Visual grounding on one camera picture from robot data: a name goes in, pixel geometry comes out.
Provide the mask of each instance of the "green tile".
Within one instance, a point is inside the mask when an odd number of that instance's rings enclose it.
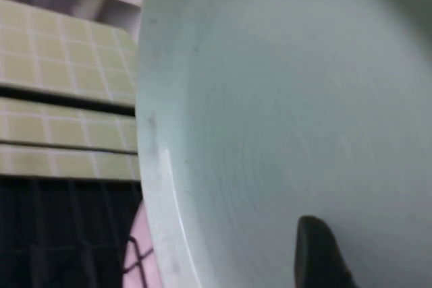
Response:
[[[111,27],[100,24],[91,24],[90,29],[95,44],[103,45],[105,47],[117,46]]]
[[[4,55],[5,78],[8,81],[35,83],[34,62],[25,57]]]
[[[117,124],[88,123],[87,130],[93,146],[125,149]]]
[[[136,123],[120,123],[120,130],[126,144],[127,150],[137,149]]]
[[[21,30],[2,28],[0,30],[0,47],[6,51],[29,54],[28,35]]]
[[[96,66],[96,60],[90,45],[67,42],[67,47],[71,62]]]
[[[47,151],[11,152],[12,172],[20,175],[53,175]]]
[[[125,69],[119,52],[111,49],[98,48],[101,65],[109,69]]]
[[[72,40],[81,40],[83,42],[90,42],[84,20],[62,17],[61,21],[63,23],[63,33],[67,38]]]
[[[113,72],[106,71],[105,79],[108,83],[108,87],[112,92],[124,92],[126,94],[131,94],[135,92],[134,86],[129,80],[128,74],[126,72]]]
[[[100,176],[107,179],[131,179],[128,160],[124,155],[98,154],[96,163]]]
[[[113,102],[135,105],[135,94],[113,94]]]
[[[43,84],[52,88],[72,88],[68,67],[64,63],[39,60]]]
[[[35,31],[45,34],[59,34],[57,15],[41,9],[32,10],[32,27]]]
[[[1,173],[8,173],[7,170],[9,166],[7,165],[7,159],[6,159],[5,152],[0,152],[0,172]]]
[[[41,106],[35,103],[29,103],[27,101],[6,99],[5,100],[6,111],[10,113],[23,113],[23,114],[36,114],[42,113]]]
[[[104,90],[104,91],[81,90],[80,96],[87,97],[87,98],[93,98],[93,99],[100,99],[103,101],[110,101],[110,97],[109,97],[106,90]]]
[[[63,47],[59,38],[35,35],[34,42],[36,46],[36,54],[39,57],[46,57],[60,61],[65,60]]]
[[[92,67],[74,66],[74,73],[78,89],[105,92],[101,73]]]
[[[124,60],[129,71],[136,72],[137,55],[135,51],[124,51]]]
[[[2,2],[0,6],[0,24],[14,28],[26,29],[24,6]]]
[[[48,116],[52,117],[71,117],[71,118],[80,118],[78,114],[78,109],[73,108],[64,108],[58,106],[45,105],[45,112]]]
[[[42,118],[32,116],[9,116],[11,140],[46,142]]]
[[[115,35],[117,36],[119,47],[121,49],[136,51],[136,44],[128,33],[126,33],[124,30],[115,29]]]
[[[60,177],[95,177],[89,154],[56,154],[55,165]]]
[[[86,139],[79,121],[51,119],[51,136],[56,144],[86,145]]]
[[[98,113],[96,111],[82,111],[82,116],[85,120],[91,121],[110,121],[111,123],[115,123],[116,121],[116,115]]]

